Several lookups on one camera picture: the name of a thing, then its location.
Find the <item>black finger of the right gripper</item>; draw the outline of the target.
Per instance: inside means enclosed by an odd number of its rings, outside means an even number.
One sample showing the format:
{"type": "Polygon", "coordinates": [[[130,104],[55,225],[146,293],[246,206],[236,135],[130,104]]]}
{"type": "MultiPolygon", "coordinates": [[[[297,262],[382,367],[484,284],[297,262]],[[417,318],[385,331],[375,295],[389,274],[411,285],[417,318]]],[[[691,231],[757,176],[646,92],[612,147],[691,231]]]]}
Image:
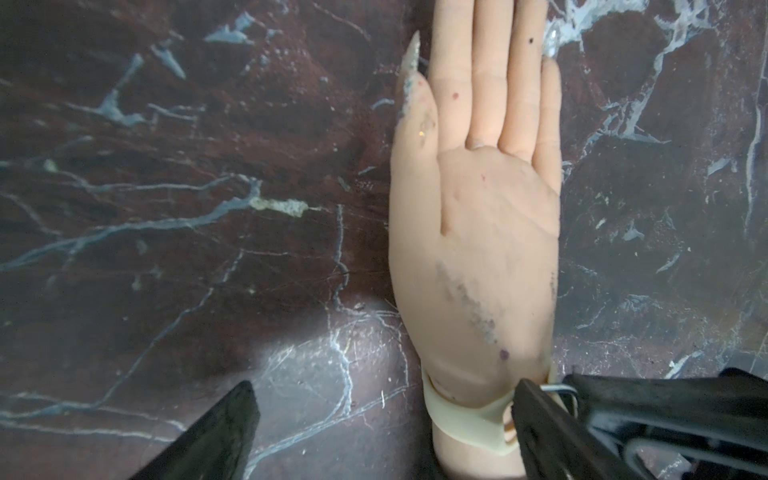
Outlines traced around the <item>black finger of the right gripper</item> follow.
{"type": "Polygon", "coordinates": [[[571,374],[579,422],[630,469],[650,470],[639,452],[677,453],[688,479],[767,476],[767,382],[738,368],[716,377],[640,379],[571,374]]]}

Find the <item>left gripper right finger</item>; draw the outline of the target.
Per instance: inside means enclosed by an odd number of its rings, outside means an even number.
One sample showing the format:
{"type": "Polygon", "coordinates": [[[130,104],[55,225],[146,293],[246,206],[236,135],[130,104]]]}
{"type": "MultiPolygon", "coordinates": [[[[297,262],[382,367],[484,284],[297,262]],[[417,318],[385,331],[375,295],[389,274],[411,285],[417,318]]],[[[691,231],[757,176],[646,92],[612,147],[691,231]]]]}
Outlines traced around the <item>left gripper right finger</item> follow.
{"type": "Polygon", "coordinates": [[[653,384],[620,377],[567,377],[550,386],[520,381],[511,410],[527,477],[650,479],[623,450],[641,431],[653,384]]]}

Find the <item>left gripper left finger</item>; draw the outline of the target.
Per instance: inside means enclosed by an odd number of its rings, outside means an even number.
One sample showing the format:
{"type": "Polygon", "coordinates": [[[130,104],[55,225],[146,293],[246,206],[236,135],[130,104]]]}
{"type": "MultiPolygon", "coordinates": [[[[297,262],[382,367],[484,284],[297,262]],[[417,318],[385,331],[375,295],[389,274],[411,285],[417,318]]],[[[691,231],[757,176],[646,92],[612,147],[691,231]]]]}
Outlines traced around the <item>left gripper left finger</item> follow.
{"type": "Polygon", "coordinates": [[[131,479],[241,480],[259,420],[252,383],[241,381],[131,479]]]}

